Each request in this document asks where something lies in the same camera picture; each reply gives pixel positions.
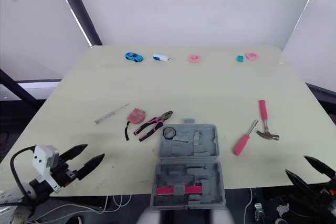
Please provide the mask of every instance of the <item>pink tape measure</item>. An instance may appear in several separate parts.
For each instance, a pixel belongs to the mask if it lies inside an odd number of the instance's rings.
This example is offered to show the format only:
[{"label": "pink tape measure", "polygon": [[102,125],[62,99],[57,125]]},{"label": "pink tape measure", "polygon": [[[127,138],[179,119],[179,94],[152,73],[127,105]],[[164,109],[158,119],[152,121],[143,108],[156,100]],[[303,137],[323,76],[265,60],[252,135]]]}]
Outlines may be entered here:
[{"label": "pink tape measure", "polygon": [[127,134],[128,125],[130,123],[133,123],[133,124],[142,123],[143,120],[145,120],[145,117],[146,117],[146,113],[143,110],[139,110],[137,108],[135,108],[131,112],[131,114],[129,114],[129,116],[127,117],[127,126],[125,128],[125,137],[127,141],[129,140],[128,134]]},{"label": "pink tape measure", "polygon": [[199,63],[201,60],[201,57],[199,55],[189,55],[188,61],[191,63]]},{"label": "pink tape measure", "polygon": [[248,52],[245,54],[246,58],[248,60],[257,60],[259,59],[259,56],[255,52]]}]

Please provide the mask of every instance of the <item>hammer head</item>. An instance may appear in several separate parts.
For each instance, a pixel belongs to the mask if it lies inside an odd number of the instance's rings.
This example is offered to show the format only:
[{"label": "hammer head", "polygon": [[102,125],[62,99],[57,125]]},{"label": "hammer head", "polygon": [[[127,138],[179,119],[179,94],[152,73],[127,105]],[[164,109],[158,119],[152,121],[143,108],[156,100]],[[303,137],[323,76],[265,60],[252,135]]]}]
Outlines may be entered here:
[{"label": "hammer head", "polygon": [[278,141],[280,139],[279,135],[272,135],[271,133],[267,132],[261,132],[257,131],[257,134],[261,136],[262,138],[268,139],[268,140],[276,140]]}]

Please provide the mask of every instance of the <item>black pole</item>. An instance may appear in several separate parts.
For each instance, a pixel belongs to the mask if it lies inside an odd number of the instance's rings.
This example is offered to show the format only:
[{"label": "black pole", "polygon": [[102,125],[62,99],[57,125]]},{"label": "black pole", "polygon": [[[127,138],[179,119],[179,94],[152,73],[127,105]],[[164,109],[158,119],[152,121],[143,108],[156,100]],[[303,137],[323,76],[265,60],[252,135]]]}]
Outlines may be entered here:
[{"label": "black pole", "polygon": [[96,32],[88,12],[85,9],[82,0],[68,0],[68,3],[91,44],[101,46],[101,40]]},{"label": "black pole", "polygon": [[16,83],[8,74],[6,74],[2,69],[0,69],[0,83],[6,88],[11,90],[19,98],[33,107],[36,111],[41,108],[42,104],[36,100],[31,94],[29,94],[24,88]]}]

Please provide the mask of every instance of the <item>open tool case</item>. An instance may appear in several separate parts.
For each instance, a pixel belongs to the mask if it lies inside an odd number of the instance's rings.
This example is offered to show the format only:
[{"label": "open tool case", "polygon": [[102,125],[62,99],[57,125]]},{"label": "open tool case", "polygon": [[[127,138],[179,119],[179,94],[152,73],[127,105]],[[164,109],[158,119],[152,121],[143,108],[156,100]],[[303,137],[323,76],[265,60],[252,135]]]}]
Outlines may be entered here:
[{"label": "open tool case", "polygon": [[[170,139],[165,129],[173,128]],[[156,165],[150,206],[152,209],[211,209],[225,206],[217,129],[213,124],[164,125],[161,161]]]}]

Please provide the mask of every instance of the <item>light wooden tabletop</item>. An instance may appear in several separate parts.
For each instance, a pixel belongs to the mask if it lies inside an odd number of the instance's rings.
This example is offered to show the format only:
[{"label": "light wooden tabletop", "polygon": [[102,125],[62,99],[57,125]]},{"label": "light wooden tabletop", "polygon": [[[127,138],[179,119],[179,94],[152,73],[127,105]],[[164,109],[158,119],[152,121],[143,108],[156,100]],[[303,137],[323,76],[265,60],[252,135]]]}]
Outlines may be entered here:
[{"label": "light wooden tabletop", "polygon": [[[144,61],[126,60],[126,52],[141,54]],[[155,52],[171,60],[154,61],[151,56]],[[259,60],[237,62],[236,57],[246,52],[258,53]],[[201,55],[201,62],[189,63],[190,54]],[[270,132],[280,135],[278,142],[255,133],[264,129],[258,105],[261,99],[267,102]],[[130,105],[114,116],[94,123],[126,103]],[[146,111],[145,120],[172,110],[167,124],[183,123],[185,118],[215,124],[218,160],[227,189],[290,185],[286,168],[308,183],[327,181],[304,155],[336,168],[336,127],[279,49],[94,46],[64,77],[0,164],[0,189],[15,186],[9,159],[16,151],[33,144],[51,144],[62,153],[87,143],[84,152],[68,162],[70,168],[79,169],[92,157],[105,153],[103,162],[58,195],[150,193],[159,162],[161,131],[140,143],[132,134],[138,125],[130,124],[127,142],[126,118],[134,108]],[[254,119],[259,124],[242,154],[235,156],[233,147]],[[24,182],[37,176],[31,153],[19,156],[16,167]]]}]

